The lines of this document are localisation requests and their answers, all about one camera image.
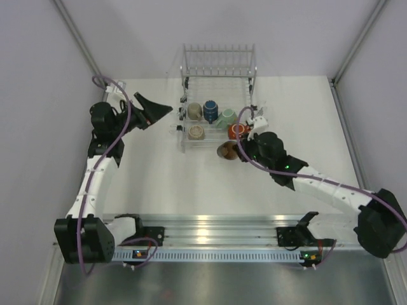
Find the brown mug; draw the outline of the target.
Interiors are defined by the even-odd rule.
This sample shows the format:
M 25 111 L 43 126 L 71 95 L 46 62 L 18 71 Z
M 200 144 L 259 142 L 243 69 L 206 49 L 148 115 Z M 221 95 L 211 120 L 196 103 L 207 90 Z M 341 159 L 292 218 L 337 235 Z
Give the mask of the brown mug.
M 238 155 L 236 151 L 234 150 L 234 147 L 237 145 L 235 141 L 227 141 L 221 144 L 217 148 L 217 155 L 222 158 L 226 159 L 228 161 L 232 161 L 238 158 Z

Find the black and red mug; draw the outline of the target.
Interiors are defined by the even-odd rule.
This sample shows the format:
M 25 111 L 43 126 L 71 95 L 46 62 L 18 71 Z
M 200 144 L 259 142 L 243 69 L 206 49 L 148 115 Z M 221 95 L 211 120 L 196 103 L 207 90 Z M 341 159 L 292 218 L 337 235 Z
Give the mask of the black and red mug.
M 233 124 L 228 127 L 228 138 L 230 140 L 236 140 L 237 137 L 242 137 L 251 131 L 251 127 L 246 124 Z

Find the teal green cup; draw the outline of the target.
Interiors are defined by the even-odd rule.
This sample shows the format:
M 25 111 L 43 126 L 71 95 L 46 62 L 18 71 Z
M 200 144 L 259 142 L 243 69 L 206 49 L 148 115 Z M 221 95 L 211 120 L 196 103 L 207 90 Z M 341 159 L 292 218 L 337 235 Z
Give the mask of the teal green cup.
M 216 128 L 227 129 L 237 120 L 237 114 L 233 109 L 225 109 L 216 120 Z

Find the olive grey mug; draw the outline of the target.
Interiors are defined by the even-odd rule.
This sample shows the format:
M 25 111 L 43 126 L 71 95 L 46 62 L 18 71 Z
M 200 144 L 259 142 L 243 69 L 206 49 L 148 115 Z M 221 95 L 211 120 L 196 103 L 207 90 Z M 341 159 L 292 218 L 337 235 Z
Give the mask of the olive grey mug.
M 188 118 L 193 121 L 200 121 L 202 119 L 202 107 L 199 103 L 192 102 L 187 108 Z

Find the beige speckled cup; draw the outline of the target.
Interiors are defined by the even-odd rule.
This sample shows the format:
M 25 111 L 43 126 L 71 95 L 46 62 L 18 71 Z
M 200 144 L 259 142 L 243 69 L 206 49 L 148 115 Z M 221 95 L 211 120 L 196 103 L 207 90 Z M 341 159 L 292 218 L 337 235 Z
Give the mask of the beige speckled cup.
M 205 130 L 200 125 L 192 125 L 188 129 L 189 140 L 203 140 L 205 138 Z

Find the dark blue mug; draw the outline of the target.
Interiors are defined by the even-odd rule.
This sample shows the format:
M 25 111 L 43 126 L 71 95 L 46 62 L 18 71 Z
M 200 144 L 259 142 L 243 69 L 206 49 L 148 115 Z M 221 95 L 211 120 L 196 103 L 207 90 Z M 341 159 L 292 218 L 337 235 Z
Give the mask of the dark blue mug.
M 213 124 L 218 119 L 218 104 L 213 100 L 208 100 L 203 105 L 203 117 L 209 123 Z

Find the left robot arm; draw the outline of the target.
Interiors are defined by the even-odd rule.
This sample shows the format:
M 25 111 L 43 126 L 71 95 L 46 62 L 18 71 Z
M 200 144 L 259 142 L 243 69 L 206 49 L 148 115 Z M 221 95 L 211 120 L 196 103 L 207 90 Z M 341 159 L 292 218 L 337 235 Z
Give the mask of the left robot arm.
M 173 110 L 140 93 L 134 97 L 140 107 L 120 100 L 119 111 L 108 102 L 90 108 L 93 130 L 83 181 L 67 215 L 54 224 L 60 251 L 68 264 L 108 263 L 117 246 L 127 242 L 138 245 L 144 240 L 145 230 L 137 214 L 119 215 L 109 224 L 102 219 L 107 191 L 124 153 L 122 136 L 135 128 L 149 128 Z

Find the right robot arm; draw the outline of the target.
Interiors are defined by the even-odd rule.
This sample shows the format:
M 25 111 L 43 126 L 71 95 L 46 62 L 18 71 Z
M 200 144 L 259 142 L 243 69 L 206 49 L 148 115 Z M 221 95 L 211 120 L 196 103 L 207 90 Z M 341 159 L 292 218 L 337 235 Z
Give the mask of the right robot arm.
M 406 235 L 406 216 L 391 191 L 369 191 L 337 182 L 289 155 L 273 132 L 239 137 L 236 151 L 243 162 L 267 172 L 278 185 L 339 210 L 333 215 L 307 213 L 297 229 L 302 244 L 312 245 L 317 240 L 358 243 L 381 259 L 406 250 L 400 245 Z

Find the aluminium rail base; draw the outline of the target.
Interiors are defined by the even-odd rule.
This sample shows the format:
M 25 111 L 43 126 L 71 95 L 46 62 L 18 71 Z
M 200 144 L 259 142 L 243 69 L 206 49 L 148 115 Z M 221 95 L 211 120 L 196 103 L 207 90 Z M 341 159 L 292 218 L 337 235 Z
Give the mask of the aluminium rail base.
M 167 248 L 276 248 L 277 227 L 301 215 L 141 214 L 145 226 L 163 226 Z

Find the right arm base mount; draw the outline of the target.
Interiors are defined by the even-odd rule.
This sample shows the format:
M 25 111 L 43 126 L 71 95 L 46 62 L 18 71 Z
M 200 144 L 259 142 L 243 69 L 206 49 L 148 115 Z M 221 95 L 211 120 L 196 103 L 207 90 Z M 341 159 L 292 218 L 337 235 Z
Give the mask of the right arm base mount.
M 277 243 L 280 247 L 316 247 L 318 245 L 317 240 L 307 227 L 278 227 L 276 232 Z

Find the left aluminium frame post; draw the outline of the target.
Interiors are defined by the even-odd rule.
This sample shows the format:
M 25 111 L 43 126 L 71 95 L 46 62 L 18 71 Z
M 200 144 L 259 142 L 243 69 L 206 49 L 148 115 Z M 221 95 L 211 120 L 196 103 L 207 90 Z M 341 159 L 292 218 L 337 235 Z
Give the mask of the left aluminium frame post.
M 96 64 L 96 61 L 88 49 L 81 32 L 76 25 L 75 21 L 73 20 L 69 10 L 67 9 L 65 3 L 62 0 L 51 0 L 51 3 L 54 5 L 57 13 L 59 14 L 60 18 L 62 19 L 63 23 L 67 27 L 68 32 L 70 33 L 71 37 L 73 38 L 76 46 L 78 47 L 82 57 L 84 58 L 88 68 L 92 72 L 92 75 L 101 75 L 101 71 Z

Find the aluminium frame post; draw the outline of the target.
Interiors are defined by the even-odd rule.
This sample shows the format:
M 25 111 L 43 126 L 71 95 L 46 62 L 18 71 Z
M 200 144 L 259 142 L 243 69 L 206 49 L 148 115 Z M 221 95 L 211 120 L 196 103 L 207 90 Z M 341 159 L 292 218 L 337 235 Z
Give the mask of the aluminium frame post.
M 367 40 L 370 32 L 373 30 L 378 19 L 386 9 L 386 6 L 390 3 L 389 0 L 379 0 L 375 2 L 375 5 L 368 15 L 364 23 L 362 24 L 361 29 L 357 33 L 354 41 L 352 42 L 348 52 L 345 55 L 345 58 L 342 60 L 337 72 L 334 77 L 331 78 L 331 85 L 333 88 L 336 88 L 346 71 L 350 67 L 352 61 L 355 59 L 356 55 L 362 48 L 364 42 Z
M 62 19 L 63 23 L 67 27 L 68 32 L 70 33 L 71 37 L 73 38 L 76 46 L 78 47 L 82 57 L 84 58 L 88 68 L 92 72 L 92 75 L 101 75 L 101 71 L 96 64 L 96 61 L 88 49 L 81 32 L 76 25 L 75 21 L 73 20 L 69 10 L 67 9 L 65 3 L 62 0 L 51 0 L 51 3 L 54 5 L 57 13 L 59 14 L 60 18 Z

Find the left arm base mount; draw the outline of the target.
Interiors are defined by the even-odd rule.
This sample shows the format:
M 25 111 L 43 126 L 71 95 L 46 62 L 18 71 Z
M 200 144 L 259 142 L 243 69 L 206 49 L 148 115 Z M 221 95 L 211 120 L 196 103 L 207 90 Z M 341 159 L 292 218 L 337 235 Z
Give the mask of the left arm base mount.
M 154 239 L 161 247 L 165 237 L 165 228 L 163 226 L 144 226 L 141 229 L 141 236 Z

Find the right aluminium frame post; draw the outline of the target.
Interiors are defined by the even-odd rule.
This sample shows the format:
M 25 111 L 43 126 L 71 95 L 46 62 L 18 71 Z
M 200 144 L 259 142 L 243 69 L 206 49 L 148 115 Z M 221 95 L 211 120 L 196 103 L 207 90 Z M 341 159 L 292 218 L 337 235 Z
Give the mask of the right aluminium frame post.
M 362 48 L 364 42 L 367 40 L 370 32 L 373 30 L 378 19 L 386 9 L 386 6 L 390 3 L 389 0 L 379 0 L 375 2 L 375 5 L 368 15 L 364 23 L 362 24 L 361 29 L 357 33 L 354 41 L 352 42 L 348 52 L 345 55 L 345 58 L 342 60 L 337 72 L 334 77 L 331 78 L 331 85 L 333 88 L 336 88 L 346 71 L 350 67 L 352 61 L 355 59 L 356 55 Z

